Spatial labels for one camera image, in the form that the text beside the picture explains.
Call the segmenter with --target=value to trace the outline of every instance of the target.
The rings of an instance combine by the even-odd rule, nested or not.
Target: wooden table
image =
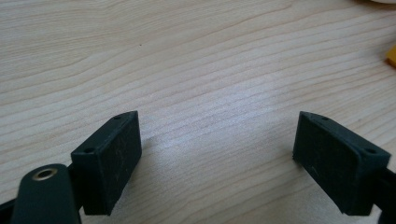
[[[291,152],[303,110],[396,153],[395,44],[396,6],[364,0],[2,1],[0,202],[138,110],[143,156],[84,223],[376,223]]]

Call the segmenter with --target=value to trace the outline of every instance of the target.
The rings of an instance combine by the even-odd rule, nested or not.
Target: light wood surface
[[[291,152],[303,110],[396,154],[395,44],[396,6],[363,0],[2,1],[0,203],[138,110],[142,159],[84,223],[376,223]]]

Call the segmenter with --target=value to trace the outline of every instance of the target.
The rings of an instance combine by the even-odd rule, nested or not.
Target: yellow object
[[[396,46],[388,52],[387,57],[390,64],[396,67]]]

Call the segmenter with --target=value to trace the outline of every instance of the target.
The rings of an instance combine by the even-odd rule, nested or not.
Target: screw hole
[[[94,151],[95,151],[94,147],[87,147],[87,148],[84,149],[85,153],[93,153]]]
[[[376,151],[374,149],[372,149],[372,148],[366,148],[366,151],[368,153],[371,153],[371,154],[375,154],[376,153]]]
[[[33,180],[35,181],[46,180],[55,176],[56,173],[58,173],[58,170],[55,168],[44,169],[35,173],[35,175],[33,176]]]

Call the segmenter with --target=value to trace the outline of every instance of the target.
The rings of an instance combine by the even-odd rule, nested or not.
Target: black clamp
[[[387,151],[331,119],[301,112],[293,158],[342,213],[369,216],[376,204],[378,223],[396,223],[396,174],[387,168]]]
[[[71,153],[72,164],[34,169],[18,197],[0,205],[0,223],[81,223],[110,215],[142,154],[137,111],[120,114]]]

